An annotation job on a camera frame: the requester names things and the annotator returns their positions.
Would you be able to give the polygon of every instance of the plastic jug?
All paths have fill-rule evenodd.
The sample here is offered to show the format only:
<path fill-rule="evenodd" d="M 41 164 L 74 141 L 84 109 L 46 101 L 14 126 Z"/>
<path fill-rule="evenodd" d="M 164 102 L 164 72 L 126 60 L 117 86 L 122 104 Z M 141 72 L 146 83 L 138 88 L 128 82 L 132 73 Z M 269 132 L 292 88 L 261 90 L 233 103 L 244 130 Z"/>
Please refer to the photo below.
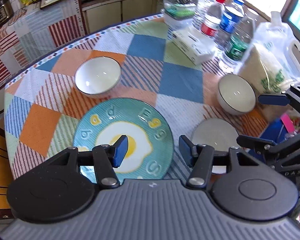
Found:
<path fill-rule="evenodd" d="M 264 61 L 253 64 L 252 58 Z M 300 83 L 300 42 L 279 12 L 271 12 L 271 22 L 260 23 L 242 65 L 234 72 L 259 93 L 279 93 L 291 83 Z"/>

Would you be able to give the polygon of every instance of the yellow egg yolk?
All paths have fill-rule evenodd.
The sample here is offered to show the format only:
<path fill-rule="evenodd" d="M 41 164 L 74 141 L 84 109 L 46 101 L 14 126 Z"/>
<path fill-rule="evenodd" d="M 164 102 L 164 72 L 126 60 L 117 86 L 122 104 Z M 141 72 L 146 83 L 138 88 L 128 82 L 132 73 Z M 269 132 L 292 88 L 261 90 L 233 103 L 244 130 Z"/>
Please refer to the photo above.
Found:
<path fill-rule="evenodd" d="M 110 145 L 113 145 L 121 136 L 122 134 L 118 134 L 112 138 L 110 141 Z M 136 149 L 136 141 L 129 135 L 128 137 L 128 151 L 126 153 L 126 156 L 124 158 L 128 158 Z"/>

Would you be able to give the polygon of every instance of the tablecloth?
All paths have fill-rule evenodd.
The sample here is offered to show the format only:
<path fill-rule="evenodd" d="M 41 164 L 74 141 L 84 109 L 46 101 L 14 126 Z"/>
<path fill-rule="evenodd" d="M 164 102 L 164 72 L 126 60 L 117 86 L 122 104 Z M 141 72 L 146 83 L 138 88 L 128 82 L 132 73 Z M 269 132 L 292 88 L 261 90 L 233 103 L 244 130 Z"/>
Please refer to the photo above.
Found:
<path fill-rule="evenodd" d="M 30 63 L 84 35 L 78 0 L 18 10 L 0 27 L 0 87 Z"/>
<path fill-rule="evenodd" d="M 167 179 L 185 181 L 189 176 L 178 137 L 190 137 L 204 119 L 222 118 L 240 134 L 258 136 L 267 122 L 257 110 L 232 116 L 218 104 L 217 83 L 225 74 L 218 60 L 195 66 L 169 40 L 168 32 L 161 14 L 111 27 L 58 50 L 9 82 L 4 120 L 13 177 L 71 146 L 83 115 L 114 97 L 145 101 L 170 125 L 175 151 Z M 93 99 L 74 87 L 74 74 L 84 61 L 97 56 L 117 60 L 122 78 L 108 97 Z"/>

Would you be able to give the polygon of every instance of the tissue box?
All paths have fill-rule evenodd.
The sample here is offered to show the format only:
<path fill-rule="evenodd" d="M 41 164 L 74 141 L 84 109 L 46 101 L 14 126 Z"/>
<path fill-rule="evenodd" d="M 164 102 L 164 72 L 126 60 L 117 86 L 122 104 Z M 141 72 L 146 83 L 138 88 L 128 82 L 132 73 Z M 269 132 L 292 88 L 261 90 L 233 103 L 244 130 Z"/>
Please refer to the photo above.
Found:
<path fill-rule="evenodd" d="M 195 28 L 172 32 L 172 41 L 195 65 L 211 60 L 216 51 L 215 42 Z"/>

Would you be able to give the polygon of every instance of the blue bottle cap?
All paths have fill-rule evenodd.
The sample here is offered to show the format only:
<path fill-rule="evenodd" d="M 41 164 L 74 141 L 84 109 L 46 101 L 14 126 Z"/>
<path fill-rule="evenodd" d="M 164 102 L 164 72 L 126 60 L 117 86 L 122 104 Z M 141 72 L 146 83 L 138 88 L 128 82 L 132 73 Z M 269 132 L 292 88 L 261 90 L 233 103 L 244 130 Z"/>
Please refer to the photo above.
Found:
<path fill-rule="evenodd" d="M 239 5 L 243 5 L 244 1 L 243 0 L 233 0 L 234 3 L 239 4 Z"/>

